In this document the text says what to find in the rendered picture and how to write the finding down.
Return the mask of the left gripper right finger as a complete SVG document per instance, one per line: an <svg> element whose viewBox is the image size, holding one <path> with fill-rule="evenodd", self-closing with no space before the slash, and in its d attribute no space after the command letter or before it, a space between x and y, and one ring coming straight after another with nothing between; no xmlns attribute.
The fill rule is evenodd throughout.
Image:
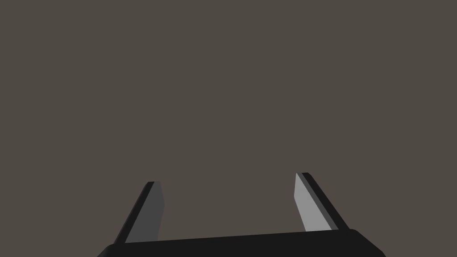
<svg viewBox="0 0 457 257"><path fill-rule="evenodd" d="M296 174L294 201L305 231L348 230L349 226L310 173Z"/></svg>

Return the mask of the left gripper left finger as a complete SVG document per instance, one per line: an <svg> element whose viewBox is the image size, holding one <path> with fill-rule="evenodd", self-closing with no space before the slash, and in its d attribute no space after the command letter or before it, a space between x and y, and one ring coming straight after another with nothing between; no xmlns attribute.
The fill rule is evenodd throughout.
<svg viewBox="0 0 457 257"><path fill-rule="evenodd" d="M157 241L165 201L160 182L147 182L116 237L115 244Z"/></svg>

